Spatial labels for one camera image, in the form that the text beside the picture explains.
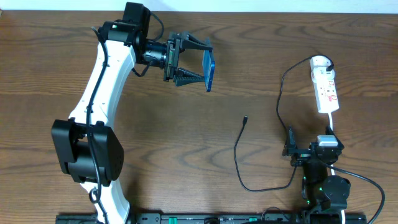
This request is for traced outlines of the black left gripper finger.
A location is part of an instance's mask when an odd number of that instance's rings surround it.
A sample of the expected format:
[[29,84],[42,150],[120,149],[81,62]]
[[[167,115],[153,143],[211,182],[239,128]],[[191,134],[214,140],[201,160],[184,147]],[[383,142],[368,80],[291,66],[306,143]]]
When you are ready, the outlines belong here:
[[183,86],[191,83],[204,82],[205,78],[195,72],[184,68],[178,68],[173,76],[173,81],[175,86]]
[[213,50],[211,44],[196,38],[193,34],[185,31],[181,33],[181,51],[193,50]]

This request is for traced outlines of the blue Galaxy smartphone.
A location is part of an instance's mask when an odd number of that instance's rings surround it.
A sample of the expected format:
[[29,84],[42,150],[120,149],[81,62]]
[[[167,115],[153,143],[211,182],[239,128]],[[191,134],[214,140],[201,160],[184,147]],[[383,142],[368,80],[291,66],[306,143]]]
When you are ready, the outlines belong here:
[[215,59],[211,50],[205,50],[203,53],[202,69],[206,91],[210,92],[215,73]]

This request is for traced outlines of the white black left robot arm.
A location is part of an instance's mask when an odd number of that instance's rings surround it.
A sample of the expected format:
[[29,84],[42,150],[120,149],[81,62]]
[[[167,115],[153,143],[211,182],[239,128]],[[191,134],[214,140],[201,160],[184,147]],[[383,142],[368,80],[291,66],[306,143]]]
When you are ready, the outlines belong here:
[[58,215],[57,223],[136,222],[119,180],[124,149],[114,133],[121,93],[136,65],[162,69],[164,80],[176,86],[203,82],[211,90],[211,42],[189,32],[173,32],[166,42],[150,39],[153,17],[144,5],[128,2],[121,19],[94,30],[98,53],[88,84],[68,119],[54,121],[51,135],[62,172],[88,192],[96,213]]

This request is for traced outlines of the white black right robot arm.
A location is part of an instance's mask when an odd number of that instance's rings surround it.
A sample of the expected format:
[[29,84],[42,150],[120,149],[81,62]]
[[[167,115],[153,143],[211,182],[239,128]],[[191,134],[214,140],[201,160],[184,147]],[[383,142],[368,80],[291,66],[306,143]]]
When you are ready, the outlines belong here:
[[308,148],[300,149],[292,127],[288,128],[282,155],[290,157],[291,166],[303,168],[302,197],[308,203],[308,208],[302,212],[305,223],[311,223],[315,216],[321,215],[340,219],[341,211],[347,208],[350,181],[328,173],[328,168],[338,160],[344,148],[328,126],[324,135],[317,136]]

